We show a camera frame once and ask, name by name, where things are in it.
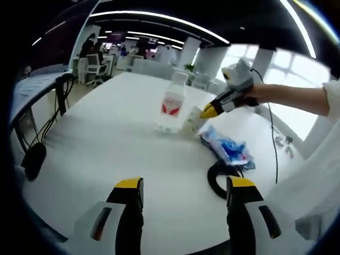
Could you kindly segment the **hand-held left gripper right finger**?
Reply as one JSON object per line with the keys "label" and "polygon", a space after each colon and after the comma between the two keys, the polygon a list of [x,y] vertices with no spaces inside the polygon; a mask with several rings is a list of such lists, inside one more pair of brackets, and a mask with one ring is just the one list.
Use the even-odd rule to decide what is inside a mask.
{"label": "hand-held left gripper right finger", "polygon": [[264,200],[252,181],[229,176],[226,184],[231,254],[307,253],[307,240],[296,231],[293,218]]}

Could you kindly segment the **person's right hand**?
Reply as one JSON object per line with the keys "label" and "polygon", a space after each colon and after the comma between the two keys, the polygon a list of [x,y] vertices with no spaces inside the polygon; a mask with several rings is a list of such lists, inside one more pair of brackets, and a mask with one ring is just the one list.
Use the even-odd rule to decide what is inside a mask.
{"label": "person's right hand", "polygon": [[255,84],[249,87],[242,95],[242,103],[254,107],[267,102],[267,86],[265,84]]}

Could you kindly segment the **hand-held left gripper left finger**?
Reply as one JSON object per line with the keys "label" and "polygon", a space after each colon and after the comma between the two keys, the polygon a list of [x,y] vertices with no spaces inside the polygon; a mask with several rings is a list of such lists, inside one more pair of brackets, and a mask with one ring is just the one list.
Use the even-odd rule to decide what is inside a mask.
{"label": "hand-held left gripper left finger", "polygon": [[118,182],[74,224],[65,242],[69,254],[140,254],[143,228],[143,178]]}

